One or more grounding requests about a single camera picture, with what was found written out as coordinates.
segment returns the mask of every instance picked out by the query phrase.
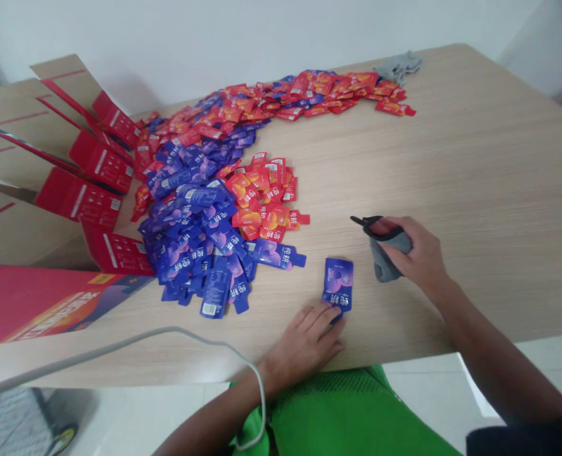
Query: table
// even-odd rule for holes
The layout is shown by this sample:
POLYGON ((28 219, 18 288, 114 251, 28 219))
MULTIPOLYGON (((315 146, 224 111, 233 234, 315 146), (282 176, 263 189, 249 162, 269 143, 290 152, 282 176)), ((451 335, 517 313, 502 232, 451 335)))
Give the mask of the table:
MULTIPOLYGON (((414 216, 441 238, 451 275, 511 340, 562 334, 562 107, 466 45, 418 54, 424 64, 406 84, 416 117, 378 112, 362 100, 339 116, 274 120, 247 150, 247 162, 259 151, 287 157, 299 177, 292 206, 312 223, 285 241, 308 257, 304 269, 260 265, 250 310, 230 309, 216 321, 199 315, 197 301, 187 308, 161 302, 163 288, 153 282, 88 329, 0 345, 0 380, 171 324, 258 358, 304 304, 320 299, 326 257, 354 262, 346 350, 328 369, 452 351, 439 315, 412 283, 375 280, 368 239, 350 215, 414 216)), ((367 71, 379 62, 337 70, 367 71)), ((127 222, 133 193, 127 199, 116 231, 138 237, 127 222)), ((168 334, 35 383, 213 382, 242 368, 224 349, 168 334)))

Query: green mesh shirt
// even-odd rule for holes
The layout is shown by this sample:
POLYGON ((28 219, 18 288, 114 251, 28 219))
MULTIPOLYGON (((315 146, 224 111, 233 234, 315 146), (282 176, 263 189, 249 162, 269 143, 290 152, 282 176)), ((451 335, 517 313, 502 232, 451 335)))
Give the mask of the green mesh shirt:
MULTIPOLYGON (((319 374, 270 408, 268 433, 235 455, 459 455, 399 399, 380 366, 319 374)), ((254 438, 261 423, 258 407, 240 441, 254 438)))

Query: floor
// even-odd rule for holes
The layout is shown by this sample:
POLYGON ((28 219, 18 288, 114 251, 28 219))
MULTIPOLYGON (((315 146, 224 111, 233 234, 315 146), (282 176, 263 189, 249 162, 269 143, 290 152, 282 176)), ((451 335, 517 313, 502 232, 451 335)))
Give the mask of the floor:
MULTIPOLYGON (((562 392, 562 337, 518 344, 562 392)), ((460 452, 476 428, 501 424, 477 391, 457 355, 384 365, 392 387, 433 430, 460 452)), ((143 456, 182 421, 225 391, 227 384, 195 384, 99 390, 58 390, 58 401, 81 416, 68 449, 72 456, 143 456)))

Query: person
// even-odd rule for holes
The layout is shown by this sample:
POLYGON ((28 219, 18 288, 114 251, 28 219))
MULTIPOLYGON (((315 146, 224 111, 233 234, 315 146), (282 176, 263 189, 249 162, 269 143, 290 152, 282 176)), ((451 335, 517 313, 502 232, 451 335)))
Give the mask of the person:
MULTIPOLYGON (((471 376, 507 424, 471 432, 467 454, 562 455, 562 394, 450 278, 440 241, 426 228, 411 217, 385 217, 372 232, 397 225, 413 249, 407 255, 383 249, 438 309, 471 376)), ((234 436, 247 442, 262 419, 263 439, 235 454, 458 454, 401 402, 380 367, 317 374, 344 348, 344 319, 329 324, 339 313, 325 304, 306 307, 258 364, 267 417, 259 412, 259 386, 250 372, 178 427, 155 456, 232 454, 234 436)))

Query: black sleeve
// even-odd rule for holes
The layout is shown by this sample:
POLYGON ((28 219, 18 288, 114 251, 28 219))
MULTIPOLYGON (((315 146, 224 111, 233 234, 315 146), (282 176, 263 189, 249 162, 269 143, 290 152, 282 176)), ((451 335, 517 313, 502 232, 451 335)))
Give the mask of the black sleeve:
POLYGON ((562 455, 562 419, 552 423, 495 426, 466 437, 467 456, 562 455))

